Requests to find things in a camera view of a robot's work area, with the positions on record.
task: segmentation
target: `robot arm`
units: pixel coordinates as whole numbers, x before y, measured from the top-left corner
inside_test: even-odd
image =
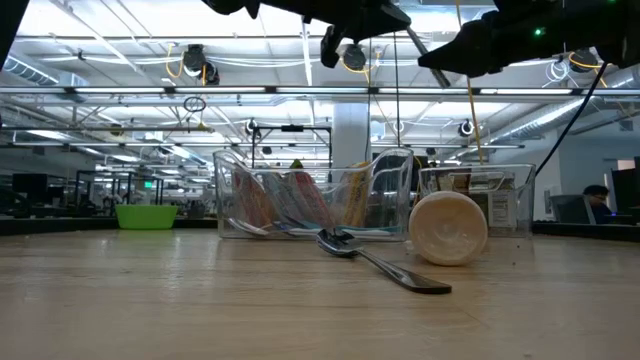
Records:
[[[434,75],[447,70],[482,76],[515,62],[591,46],[602,59],[619,67],[640,62],[640,0],[494,0],[497,11],[465,23],[453,41],[431,52],[416,42],[411,19],[389,0],[202,1],[221,14],[246,7],[255,18],[260,3],[265,3],[300,14],[306,23],[318,19],[331,24],[321,49],[322,64],[330,68],[339,60],[336,50],[343,38],[357,44],[404,30],[422,54],[418,64],[432,69]],[[439,83],[446,86],[446,79]]]

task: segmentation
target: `fluorescent light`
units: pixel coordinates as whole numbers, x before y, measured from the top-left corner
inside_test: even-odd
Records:
[[[137,157],[128,156],[128,155],[112,155],[112,157],[114,159],[118,159],[120,161],[125,161],[125,162],[138,162],[138,161],[140,161],[140,159],[138,159]]]
[[[181,158],[188,159],[188,158],[191,157],[191,153],[188,152],[187,150],[181,148],[180,146],[172,146],[172,147],[167,148],[167,150],[169,150],[172,153],[180,156]]]
[[[467,94],[467,89],[439,89],[439,88],[380,88],[380,94]]]
[[[608,89],[596,89],[593,91],[593,95],[640,95],[640,89],[612,89],[610,87]]]
[[[277,87],[276,92],[285,94],[366,94],[369,89],[361,87]]]
[[[169,78],[162,78],[160,79],[164,82],[168,82],[169,84],[171,84],[171,86],[176,86],[176,83],[173,82],[173,80],[169,79]]]
[[[118,143],[71,143],[71,146],[118,147]]]
[[[64,94],[64,88],[61,87],[2,87],[0,94]]]
[[[178,87],[180,94],[255,94],[265,92],[263,87]]]
[[[49,131],[49,130],[29,130],[27,131],[29,134],[38,135],[42,137],[46,137],[54,140],[67,140],[68,136],[61,134],[57,131]]]
[[[569,95],[572,89],[482,89],[482,95]]]
[[[117,88],[75,88],[78,94],[164,94],[164,88],[156,87],[117,87]]]
[[[102,156],[102,155],[104,155],[104,154],[103,154],[103,153],[101,153],[100,151],[96,151],[96,150],[93,150],[93,149],[91,149],[91,148],[81,148],[81,149],[82,149],[82,150],[84,150],[84,151],[86,151],[86,152],[88,152],[89,154],[98,155],[98,156]]]

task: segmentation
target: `computer monitor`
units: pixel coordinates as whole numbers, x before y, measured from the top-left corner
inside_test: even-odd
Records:
[[[556,221],[565,224],[591,224],[596,220],[584,195],[558,195],[551,196],[551,207]]]

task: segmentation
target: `fork handle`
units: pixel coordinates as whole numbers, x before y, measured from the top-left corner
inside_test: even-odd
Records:
[[[389,279],[407,290],[432,295],[449,294],[451,292],[451,285],[412,273],[411,271],[386,262],[364,250],[358,250],[358,253],[373,263],[378,269],[382,270]]]

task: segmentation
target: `lighting fixture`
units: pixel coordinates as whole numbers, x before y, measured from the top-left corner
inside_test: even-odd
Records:
[[[27,131],[29,134],[38,135],[42,137],[46,137],[54,140],[68,140],[69,137],[59,133],[57,131],[49,131],[49,130],[29,130]]]
[[[263,87],[179,87],[179,94],[248,94],[264,93]]]
[[[164,94],[159,87],[75,88],[78,94]]]
[[[569,95],[572,89],[482,89],[481,95]]]
[[[93,149],[91,149],[91,148],[80,148],[80,149],[82,149],[83,151],[88,152],[89,154],[98,155],[98,156],[102,156],[102,155],[104,155],[104,154],[103,154],[103,153],[101,153],[100,151],[96,151],[96,150],[93,150]]]
[[[62,87],[3,87],[0,94],[64,94],[66,91]]]
[[[161,79],[164,82],[168,82],[171,84],[171,86],[177,86],[176,83],[173,82],[173,80],[169,79],[169,78],[162,78]]]
[[[128,156],[128,155],[112,155],[111,157],[113,157],[114,159],[120,160],[120,161],[124,161],[124,162],[138,162],[138,161],[140,161],[140,159],[138,159],[137,157]]]
[[[452,95],[466,95],[467,89],[438,89],[438,88],[380,88],[378,91],[380,94],[452,94]]]
[[[167,148],[167,150],[171,151],[172,153],[180,156],[181,158],[185,158],[188,159],[191,157],[191,153],[188,152],[187,150],[183,149],[180,146],[172,146],[170,148]]]
[[[368,88],[359,87],[277,87],[281,94],[366,94]]]

